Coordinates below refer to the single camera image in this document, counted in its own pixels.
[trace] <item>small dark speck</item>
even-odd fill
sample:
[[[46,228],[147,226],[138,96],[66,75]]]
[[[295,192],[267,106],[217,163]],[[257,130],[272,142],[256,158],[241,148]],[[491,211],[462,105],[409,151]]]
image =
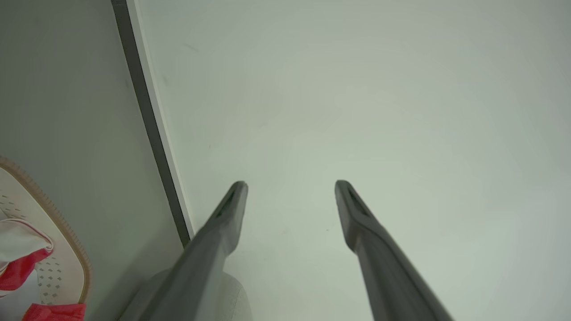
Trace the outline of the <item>small dark speck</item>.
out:
[[[194,53],[197,53],[197,54],[199,54],[199,53],[200,53],[200,51],[199,51],[198,49],[196,49],[196,48],[192,47],[192,46],[191,46],[191,45],[189,45],[188,43],[184,43],[184,44],[183,44],[183,46],[185,46],[186,48],[188,48],[188,49],[192,50]]]

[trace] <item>white tabletop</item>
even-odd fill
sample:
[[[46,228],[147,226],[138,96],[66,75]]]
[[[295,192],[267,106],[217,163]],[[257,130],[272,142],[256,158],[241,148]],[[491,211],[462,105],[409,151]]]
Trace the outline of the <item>white tabletop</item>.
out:
[[[224,269],[255,320],[372,320],[337,179],[456,320],[568,319],[567,9],[131,2],[195,231],[250,186]]]

